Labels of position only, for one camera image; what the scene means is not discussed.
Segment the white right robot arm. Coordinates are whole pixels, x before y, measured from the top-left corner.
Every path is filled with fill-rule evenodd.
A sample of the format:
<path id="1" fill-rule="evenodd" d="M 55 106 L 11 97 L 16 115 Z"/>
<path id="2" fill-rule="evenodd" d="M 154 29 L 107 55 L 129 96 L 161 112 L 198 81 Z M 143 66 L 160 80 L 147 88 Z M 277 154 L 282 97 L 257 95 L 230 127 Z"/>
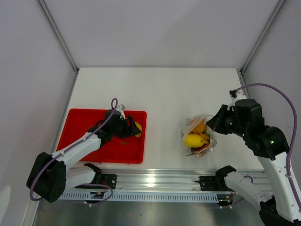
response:
<path id="1" fill-rule="evenodd" d="M 262 108 L 254 99 L 237 100 L 234 105 L 222 105 L 206 125 L 219 134 L 235 134 L 258 158 L 268 177 L 272 194 L 265 194 L 250 180 L 228 165 L 215 173 L 215 186 L 237 191 L 259 212 L 266 226 L 299 226 L 301 208 L 295 195 L 299 188 L 290 185 L 290 165 L 285 163 L 289 146 L 284 133 L 265 124 Z"/>

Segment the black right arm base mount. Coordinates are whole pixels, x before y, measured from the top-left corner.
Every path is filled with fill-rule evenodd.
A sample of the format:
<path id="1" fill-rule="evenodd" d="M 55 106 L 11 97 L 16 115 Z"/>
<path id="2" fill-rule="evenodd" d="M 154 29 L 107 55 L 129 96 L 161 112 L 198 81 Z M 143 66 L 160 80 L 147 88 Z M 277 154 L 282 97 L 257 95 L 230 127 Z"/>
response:
<path id="1" fill-rule="evenodd" d="M 195 180 L 194 182 L 199 184 L 201 191 L 215 191 L 215 192 L 232 191 L 232 189 L 226 186 L 225 177 L 221 177 L 221 176 L 199 176 L 198 180 Z"/>

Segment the yellow ginger root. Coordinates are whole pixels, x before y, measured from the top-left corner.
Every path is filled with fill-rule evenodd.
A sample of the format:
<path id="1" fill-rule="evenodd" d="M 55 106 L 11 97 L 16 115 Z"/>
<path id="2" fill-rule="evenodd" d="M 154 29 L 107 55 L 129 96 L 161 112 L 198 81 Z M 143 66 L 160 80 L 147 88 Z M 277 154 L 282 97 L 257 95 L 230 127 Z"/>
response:
<path id="1" fill-rule="evenodd" d="M 204 122 L 205 120 L 202 119 L 201 122 L 192 130 L 192 133 L 200 135 L 204 140 L 209 141 L 209 136 L 206 134 L 206 126 Z"/>

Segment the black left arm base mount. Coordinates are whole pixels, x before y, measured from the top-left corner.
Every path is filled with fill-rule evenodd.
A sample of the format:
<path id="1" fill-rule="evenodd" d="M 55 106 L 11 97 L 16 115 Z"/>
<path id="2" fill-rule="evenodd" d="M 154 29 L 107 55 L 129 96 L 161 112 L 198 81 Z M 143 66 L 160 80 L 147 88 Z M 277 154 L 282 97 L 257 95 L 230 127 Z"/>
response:
<path id="1" fill-rule="evenodd" d="M 96 175 L 89 185 L 79 185 L 77 189 L 106 189 L 104 186 L 109 186 L 112 189 L 116 188 L 117 175 L 116 174 L 99 174 Z"/>

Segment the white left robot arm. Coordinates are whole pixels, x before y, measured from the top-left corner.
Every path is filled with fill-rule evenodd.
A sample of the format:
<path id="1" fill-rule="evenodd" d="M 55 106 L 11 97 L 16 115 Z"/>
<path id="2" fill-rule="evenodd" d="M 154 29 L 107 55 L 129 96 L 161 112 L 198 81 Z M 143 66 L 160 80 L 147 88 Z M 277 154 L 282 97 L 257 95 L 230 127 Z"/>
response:
<path id="1" fill-rule="evenodd" d="M 30 199 L 55 202 L 65 190 L 76 187 L 112 190 L 102 182 L 102 170 L 94 164 L 86 163 L 80 169 L 73 169 L 73 165 L 111 142 L 113 137 L 123 139 L 141 133 L 142 127 L 131 115 L 125 116 L 119 108 L 110 109 L 104 119 L 75 142 L 55 153 L 42 152 L 37 156 L 26 182 Z"/>

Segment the clear zip top bag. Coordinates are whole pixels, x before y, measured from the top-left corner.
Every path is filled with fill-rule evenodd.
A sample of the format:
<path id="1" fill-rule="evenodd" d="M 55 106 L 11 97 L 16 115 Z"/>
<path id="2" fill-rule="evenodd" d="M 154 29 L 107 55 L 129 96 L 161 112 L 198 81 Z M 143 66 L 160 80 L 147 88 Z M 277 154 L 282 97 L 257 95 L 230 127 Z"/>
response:
<path id="1" fill-rule="evenodd" d="M 201 114 L 184 119 L 181 124 L 182 152 L 186 157 L 202 158 L 213 152 L 217 145 L 215 133 L 206 123 L 210 114 Z"/>

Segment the yellow mango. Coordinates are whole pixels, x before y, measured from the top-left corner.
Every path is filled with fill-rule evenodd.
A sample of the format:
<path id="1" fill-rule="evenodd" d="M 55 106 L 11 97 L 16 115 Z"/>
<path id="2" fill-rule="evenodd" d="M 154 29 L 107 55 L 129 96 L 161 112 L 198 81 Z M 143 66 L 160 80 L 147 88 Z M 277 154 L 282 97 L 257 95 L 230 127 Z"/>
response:
<path id="1" fill-rule="evenodd" d="M 186 137 L 184 145 L 187 147 L 202 147 L 205 144 L 204 139 L 200 135 L 189 134 Z"/>

